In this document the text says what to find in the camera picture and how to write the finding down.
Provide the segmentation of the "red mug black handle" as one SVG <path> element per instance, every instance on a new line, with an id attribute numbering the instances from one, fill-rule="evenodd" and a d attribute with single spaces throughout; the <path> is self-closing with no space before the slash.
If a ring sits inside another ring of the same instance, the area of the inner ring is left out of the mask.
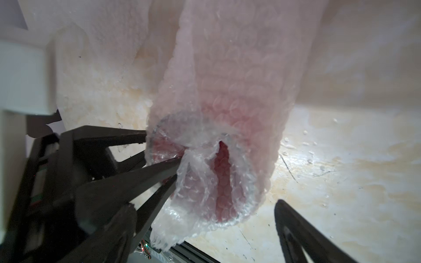
<path id="1" fill-rule="evenodd" d="M 175 192 L 164 215 L 188 226 L 237 224 L 264 196 L 265 162 L 249 140 L 249 118 L 211 118 L 209 110 L 175 110 L 148 126 L 146 158 L 155 164 L 176 157 Z"/>

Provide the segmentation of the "clear bubble wrap sheet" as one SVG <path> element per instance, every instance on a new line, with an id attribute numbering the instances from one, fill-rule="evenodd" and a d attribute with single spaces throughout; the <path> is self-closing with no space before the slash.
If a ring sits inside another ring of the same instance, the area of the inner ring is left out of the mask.
<path id="1" fill-rule="evenodd" d="M 65 127 L 121 122 L 148 130 L 152 114 L 195 109 L 249 118 L 249 140 L 267 173 L 260 206 L 326 5 L 53 1 Z M 164 215 L 167 204 L 152 225 L 158 249 L 229 227 L 175 222 Z"/>

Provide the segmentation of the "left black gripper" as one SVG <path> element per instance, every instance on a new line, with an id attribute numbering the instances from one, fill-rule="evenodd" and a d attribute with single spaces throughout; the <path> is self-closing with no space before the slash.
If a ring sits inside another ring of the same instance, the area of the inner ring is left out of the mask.
<path id="1" fill-rule="evenodd" d="M 181 158 L 109 177 L 109 147 L 145 130 L 82 126 L 36 140 L 1 244 L 3 263 L 58 263 L 121 207 L 177 174 Z"/>

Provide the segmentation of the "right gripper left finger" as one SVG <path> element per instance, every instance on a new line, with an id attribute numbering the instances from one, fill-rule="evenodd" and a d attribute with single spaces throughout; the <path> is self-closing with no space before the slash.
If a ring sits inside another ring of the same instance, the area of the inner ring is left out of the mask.
<path id="1" fill-rule="evenodd" d="M 133 204 L 121 206 L 108 222 L 64 255 L 60 263 L 126 263 L 138 247 L 137 211 Z"/>

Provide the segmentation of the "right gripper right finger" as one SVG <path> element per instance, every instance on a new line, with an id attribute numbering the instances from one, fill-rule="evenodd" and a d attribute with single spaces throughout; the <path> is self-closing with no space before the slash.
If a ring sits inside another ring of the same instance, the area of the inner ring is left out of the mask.
<path id="1" fill-rule="evenodd" d="M 285 262 L 306 263 L 304 253 L 307 253 L 315 263 L 357 263 L 286 201 L 277 201 L 274 216 Z"/>

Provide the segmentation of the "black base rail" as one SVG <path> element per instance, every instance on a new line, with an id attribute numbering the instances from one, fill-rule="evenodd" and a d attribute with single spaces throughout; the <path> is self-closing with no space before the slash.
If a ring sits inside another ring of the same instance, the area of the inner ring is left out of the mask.
<path id="1" fill-rule="evenodd" d="M 145 247 L 150 253 L 150 258 L 139 246 L 134 253 L 129 255 L 128 263 L 219 263 L 218 260 L 188 242 L 176 245 L 167 252 L 155 249 L 150 246 L 150 233 L 151 229 L 144 236 Z"/>

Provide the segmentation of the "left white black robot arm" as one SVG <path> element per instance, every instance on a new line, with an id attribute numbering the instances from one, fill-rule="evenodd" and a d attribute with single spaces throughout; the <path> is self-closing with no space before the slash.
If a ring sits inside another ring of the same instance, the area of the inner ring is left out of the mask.
<path id="1" fill-rule="evenodd" d="M 1 262 L 125 263 L 174 192 L 180 158 L 117 162 L 143 130 L 83 126 L 26 150 L 26 115 L 53 112 L 49 52 L 1 38 Z"/>

